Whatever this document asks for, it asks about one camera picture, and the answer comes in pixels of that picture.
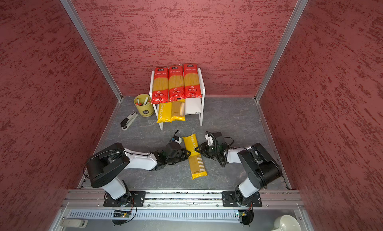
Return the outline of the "yellow pasta package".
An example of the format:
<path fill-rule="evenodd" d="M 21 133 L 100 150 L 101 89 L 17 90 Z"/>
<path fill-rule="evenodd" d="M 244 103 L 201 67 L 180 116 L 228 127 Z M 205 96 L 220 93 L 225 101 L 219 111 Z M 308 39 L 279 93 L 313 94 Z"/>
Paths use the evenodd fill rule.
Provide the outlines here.
<path fill-rule="evenodd" d="M 195 151 L 195 149 L 198 147 L 196 135 L 192 134 L 190 136 L 183 137 L 183 141 L 185 143 L 186 150 L 191 153 L 188 161 L 192 179 L 194 180 L 196 178 L 207 176 L 207 171 L 203 164 L 202 156 Z"/>
<path fill-rule="evenodd" d="M 157 123 L 172 122 L 172 103 L 161 103 L 158 105 Z"/>
<path fill-rule="evenodd" d="M 186 121 L 186 103 L 185 100 L 172 102 L 171 121 Z"/>

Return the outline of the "red spaghetti package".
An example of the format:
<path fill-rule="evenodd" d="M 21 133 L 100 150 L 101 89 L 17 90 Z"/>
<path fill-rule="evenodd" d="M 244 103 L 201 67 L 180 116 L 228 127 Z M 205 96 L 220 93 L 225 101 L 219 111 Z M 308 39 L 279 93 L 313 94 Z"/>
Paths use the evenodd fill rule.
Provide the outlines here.
<path fill-rule="evenodd" d="M 169 69 L 155 68 L 152 87 L 152 104 L 169 102 Z"/>
<path fill-rule="evenodd" d="M 183 65 L 173 65 L 169 68 L 169 101 L 182 99 L 185 99 Z"/>
<path fill-rule="evenodd" d="M 202 98 L 196 64 L 184 64 L 184 86 L 186 98 Z"/>

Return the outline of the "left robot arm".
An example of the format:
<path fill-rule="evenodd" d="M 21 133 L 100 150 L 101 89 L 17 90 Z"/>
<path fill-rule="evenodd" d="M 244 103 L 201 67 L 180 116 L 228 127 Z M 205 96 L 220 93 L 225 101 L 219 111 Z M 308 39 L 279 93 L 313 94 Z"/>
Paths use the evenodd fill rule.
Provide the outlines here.
<path fill-rule="evenodd" d="M 182 148 L 179 141 L 172 140 L 161 151 L 143 153 L 125 148 L 122 143 L 114 143 L 91 156 L 84 168 L 88 172 L 92 188 L 102 188 L 106 201 L 117 206 L 133 203 L 133 197 L 126 183 L 118 178 L 125 169 L 158 171 L 167 165 L 188 160 L 191 152 Z"/>

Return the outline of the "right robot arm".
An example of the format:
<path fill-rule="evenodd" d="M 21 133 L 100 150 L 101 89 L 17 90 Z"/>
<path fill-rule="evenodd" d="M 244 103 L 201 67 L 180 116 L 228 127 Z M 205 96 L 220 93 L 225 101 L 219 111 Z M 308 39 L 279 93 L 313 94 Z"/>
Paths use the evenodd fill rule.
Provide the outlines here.
<path fill-rule="evenodd" d="M 243 166 L 246 179 L 235 187 L 233 200 L 245 207 L 255 195 L 274 180 L 282 176 L 278 163 L 264 146 L 256 143 L 249 147 L 233 147 L 234 141 L 227 143 L 227 137 L 220 132 L 206 132 L 206 142 L 194 149 L 200 155 L 217 161 L 222 168 L 227 164 L 238 163 Z"/>

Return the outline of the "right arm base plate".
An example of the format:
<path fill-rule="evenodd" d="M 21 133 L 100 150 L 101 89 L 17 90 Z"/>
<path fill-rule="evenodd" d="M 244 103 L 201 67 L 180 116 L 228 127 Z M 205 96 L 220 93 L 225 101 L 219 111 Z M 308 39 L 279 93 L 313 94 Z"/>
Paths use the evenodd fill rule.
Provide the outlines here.
<path fill-rule="evenodd" d="M 242 208 L 259 208 L 262 207 L 262 201 L 259 192 L 245 198 L 239 191 L 224 191 L 222 194 L 222 203 L 225 208 L 242 207 Z"/>

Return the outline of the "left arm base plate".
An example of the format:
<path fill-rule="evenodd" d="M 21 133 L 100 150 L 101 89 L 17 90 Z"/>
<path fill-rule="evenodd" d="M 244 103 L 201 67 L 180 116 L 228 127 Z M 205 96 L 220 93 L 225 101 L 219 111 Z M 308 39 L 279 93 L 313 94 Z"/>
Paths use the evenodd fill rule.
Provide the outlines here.
<path fill-rule="evenodd" d="M 143 207 L 145 201 L 145 191 L 131 191 L 129 194 L 125 194 L 117 200 L 112 199 L 111 195 L 105 193 L 104 207 Z"/>

